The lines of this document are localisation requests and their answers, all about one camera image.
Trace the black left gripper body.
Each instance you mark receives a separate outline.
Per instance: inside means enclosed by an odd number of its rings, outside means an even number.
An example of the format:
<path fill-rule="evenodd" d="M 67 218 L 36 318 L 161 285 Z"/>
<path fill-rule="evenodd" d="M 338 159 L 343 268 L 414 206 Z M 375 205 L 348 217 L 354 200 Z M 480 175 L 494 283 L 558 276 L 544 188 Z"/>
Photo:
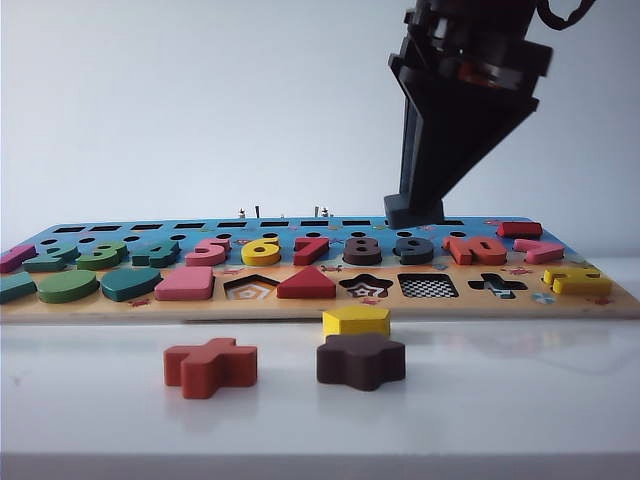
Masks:
<path fill-rule="evenodd" d="M 440 79 L 530 96 L 552 58 L 551 48 L 525 39 L 535 10 L 534 1 L 418 1 L 389 66 L 405 83 Z"/>

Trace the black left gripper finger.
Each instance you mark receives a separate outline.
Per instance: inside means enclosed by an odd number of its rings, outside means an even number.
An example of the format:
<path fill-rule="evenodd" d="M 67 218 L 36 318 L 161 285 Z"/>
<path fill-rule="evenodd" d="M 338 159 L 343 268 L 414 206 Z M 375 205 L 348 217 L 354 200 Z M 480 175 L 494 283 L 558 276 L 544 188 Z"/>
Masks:
<path fill-rule="evenodd" d="M 400 194 L 406 198 L 421 198 L 423 196 L 421 140 L 424 120 L 409 87 L 401 80 L 399 84 L 405 95 Z"/>
<path fill-rule="evenodd" d="M 431 88 L 420 142 L 420 206 L 433 207 L 537 106 L 536 98 L 511 90 Z"/>

